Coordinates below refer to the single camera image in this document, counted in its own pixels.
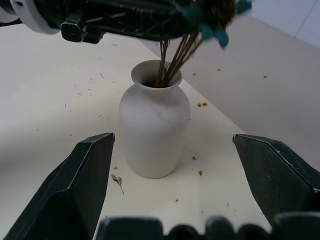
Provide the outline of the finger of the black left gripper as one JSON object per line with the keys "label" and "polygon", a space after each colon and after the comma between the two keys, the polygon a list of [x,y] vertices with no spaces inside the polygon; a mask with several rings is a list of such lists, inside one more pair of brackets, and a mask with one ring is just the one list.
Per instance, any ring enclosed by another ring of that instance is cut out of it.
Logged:
{"label": "finger of the black left gripper", "polygon": [[174,16],[177,10],[172,0],[106,0],[106,14],[127,13]]}
{"label": "finger of the black left gripper", "polygon": [[101,30],[151,41],[172,40],[187,32],[187,22],[177,14],[120,12],[105,16]]}

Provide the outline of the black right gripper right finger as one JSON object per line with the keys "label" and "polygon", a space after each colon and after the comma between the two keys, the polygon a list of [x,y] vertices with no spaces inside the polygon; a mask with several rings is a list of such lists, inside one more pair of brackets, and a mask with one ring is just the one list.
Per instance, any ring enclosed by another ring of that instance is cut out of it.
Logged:
{"label": "black right gripper right finger", "polygon": [[320,172],[285,143],[235,134],[250,191],[271,226],[278,214],[320,212]]}

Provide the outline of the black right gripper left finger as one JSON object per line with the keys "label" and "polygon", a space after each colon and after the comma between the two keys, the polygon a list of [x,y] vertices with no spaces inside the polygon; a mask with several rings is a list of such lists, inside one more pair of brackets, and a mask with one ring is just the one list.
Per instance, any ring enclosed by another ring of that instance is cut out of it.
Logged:
{"label": "black right gripper left finger", "polygon": [[79,142],[43,181],[3,240],[92,240],[114,143],[112,132]]}

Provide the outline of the teal and brown flower bouquet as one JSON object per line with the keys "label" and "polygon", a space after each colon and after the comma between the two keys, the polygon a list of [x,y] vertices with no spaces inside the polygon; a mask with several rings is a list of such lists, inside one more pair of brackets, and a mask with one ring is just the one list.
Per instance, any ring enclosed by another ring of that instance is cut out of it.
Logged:
{"label": "teal and brown flower bouquet", "polygon": [[229,44],[228,25],[236,16],[243,15],[252,9],[252,0],[191,0],[181,4],[173,1],[184,20],[193,29],[182,35],[171,62],[166,62],[170,41],[162,40],[160,46],[160,62],[158,73],[152,79],[155,88],[166,88],[182,66],[196,53],[204,41],[217,40],[225,49]]}

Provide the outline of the dried grey flower sprig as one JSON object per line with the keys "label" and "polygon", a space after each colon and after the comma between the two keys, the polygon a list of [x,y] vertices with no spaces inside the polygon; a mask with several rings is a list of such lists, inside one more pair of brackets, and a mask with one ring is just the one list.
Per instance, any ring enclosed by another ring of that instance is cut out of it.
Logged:
{"label": "dried grey flower sprig", "polygon": [[111,175],[111,178],[112,178],[112,180],[114,182],[116,182],[118,184],[118,186],[121,189],[122,194],[124,195],[125,193],[124,193],[123,188],[122,188],[122,182],[123,182],[122,178],[120,176],[116,176],[114,174]]}

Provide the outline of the white ceramic vase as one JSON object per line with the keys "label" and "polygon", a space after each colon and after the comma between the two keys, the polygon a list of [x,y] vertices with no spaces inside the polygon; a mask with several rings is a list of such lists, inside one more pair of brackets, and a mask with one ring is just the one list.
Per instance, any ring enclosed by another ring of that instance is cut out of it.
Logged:
{"label": "white ceramic vase", "polygon": [[178,165],[190,121],[191,107],[179,87],[178,72],[167,87],[154,84],[159,60],[147,60],[131,71],[133,85],[119,104],[119,127],[128,166],[140,177],[159,179]]}

